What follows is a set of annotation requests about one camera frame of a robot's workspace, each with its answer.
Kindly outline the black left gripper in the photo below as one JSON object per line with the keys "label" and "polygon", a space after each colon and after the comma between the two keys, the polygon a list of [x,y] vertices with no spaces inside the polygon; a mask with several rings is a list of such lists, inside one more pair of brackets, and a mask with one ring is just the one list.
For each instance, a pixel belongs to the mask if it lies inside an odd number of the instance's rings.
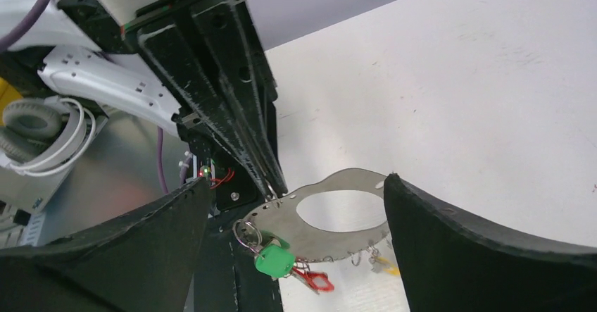
{"label": "black left gripper", "polygon": [[[125,43],[129,26],[197,1],[203,0],[58,0],[58,9],[98,51],[131,54]],[[175,23],[156,23],[137,30],[137,44],[161,82],[246,169],[263,196],[280,197],[287,187],[268,141],[251,50],[233,7],[245,1],[193,4],[191,17],[201,34],[185,32]]]}

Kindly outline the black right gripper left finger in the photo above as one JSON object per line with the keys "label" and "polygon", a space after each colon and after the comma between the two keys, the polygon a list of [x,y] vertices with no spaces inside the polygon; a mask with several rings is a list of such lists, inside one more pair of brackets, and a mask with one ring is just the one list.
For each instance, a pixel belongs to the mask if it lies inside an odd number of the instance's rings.
{"label": "black right gripper left finger", "polygon": [[44,246],[1,251],[2,311],[182,311],[213,195],[195,180]]}

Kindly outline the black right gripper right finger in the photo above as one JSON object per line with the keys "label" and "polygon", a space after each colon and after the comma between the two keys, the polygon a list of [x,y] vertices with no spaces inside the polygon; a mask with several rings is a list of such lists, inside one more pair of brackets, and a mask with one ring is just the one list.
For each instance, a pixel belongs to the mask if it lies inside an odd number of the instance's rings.
{"label": "black right gripper right finger", "polygon": [[596,249],[500,225],[390,174],[384,208],[411,311],[595,311]]}

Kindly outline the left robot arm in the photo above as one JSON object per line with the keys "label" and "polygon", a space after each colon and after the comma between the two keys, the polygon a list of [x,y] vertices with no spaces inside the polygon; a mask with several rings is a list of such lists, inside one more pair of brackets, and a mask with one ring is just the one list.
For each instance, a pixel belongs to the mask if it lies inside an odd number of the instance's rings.
{"label": "left robot arm", "polygon": [[287,185],[268,132],[276,83],[248,0],[1,0],[1,167],[69,172],[107,109],[187,143],[211,187]]}

